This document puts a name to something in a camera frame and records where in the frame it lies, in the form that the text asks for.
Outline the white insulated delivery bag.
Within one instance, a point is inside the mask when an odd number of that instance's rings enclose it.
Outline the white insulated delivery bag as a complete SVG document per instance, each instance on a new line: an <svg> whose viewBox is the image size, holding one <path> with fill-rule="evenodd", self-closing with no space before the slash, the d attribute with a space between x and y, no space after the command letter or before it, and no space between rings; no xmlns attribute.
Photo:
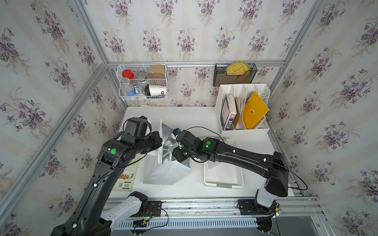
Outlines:
<svg viewBox="0 0 378 236"><path fill-rule="evenodd" d="M147 155L143 182L154 185L174 185L192 170L192 161L187 159L180 163L173 150L178 144L172 134L173 129L160 120L159 134L162 146Z"/></svg>

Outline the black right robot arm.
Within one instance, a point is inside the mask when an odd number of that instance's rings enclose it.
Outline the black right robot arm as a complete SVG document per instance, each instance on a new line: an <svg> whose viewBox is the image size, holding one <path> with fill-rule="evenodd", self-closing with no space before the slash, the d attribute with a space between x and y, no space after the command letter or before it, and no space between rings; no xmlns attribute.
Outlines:
<svg viewBox="0 0 378 236"><path fill-rule="evenodd" d="M172 132L178 147L172 155L178 162L187 159L202 162L231 164L252 171L263 178L265 183L258 190L256 202L263 207L271 207L277 197L288 196L289 169L284 164L284 156L279 152L260 154L230 146L223 140L207 137L200 139L188 130L175 129Z"/></svg>

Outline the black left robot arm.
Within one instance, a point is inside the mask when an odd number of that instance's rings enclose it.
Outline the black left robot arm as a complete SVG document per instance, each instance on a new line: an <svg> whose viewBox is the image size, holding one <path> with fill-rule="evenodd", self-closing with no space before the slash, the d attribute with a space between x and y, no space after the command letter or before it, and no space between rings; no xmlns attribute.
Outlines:
<svg viewBox="0 0 378 236"><path fill-rule="evenodd" d="M161 145L159 133L152 130L146 117L127 119L122 131L102 145L91 181L73 214L51 234L109 236L115 220L107 220L100 215L113 186L137 154L147 154Z"/></svg>

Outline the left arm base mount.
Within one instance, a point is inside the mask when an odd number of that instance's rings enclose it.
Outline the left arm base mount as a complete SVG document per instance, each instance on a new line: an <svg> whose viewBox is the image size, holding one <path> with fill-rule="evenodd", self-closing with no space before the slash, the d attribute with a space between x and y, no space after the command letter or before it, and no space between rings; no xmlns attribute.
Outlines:
<svg viewBox="0 0 378 236"><path fill-rule="evenodd" d="M153 217L161 216L162 201L153 201L143 193L138 191L132 192L126 202L127 217Z"/></svg>

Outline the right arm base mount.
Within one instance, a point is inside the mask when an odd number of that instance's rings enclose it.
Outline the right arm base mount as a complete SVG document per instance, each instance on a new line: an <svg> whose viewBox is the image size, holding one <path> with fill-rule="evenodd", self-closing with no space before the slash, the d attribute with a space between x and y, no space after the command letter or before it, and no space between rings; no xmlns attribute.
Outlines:
<svg viewBox="0 0 378 236"><path fill-rule="evenodd" d="M253 198L238 200L236 207L240 210L241 215L274 216L279 210L280 204L276 201L273 201L270 207L265 207L258 204L257 200Z"/></svg>

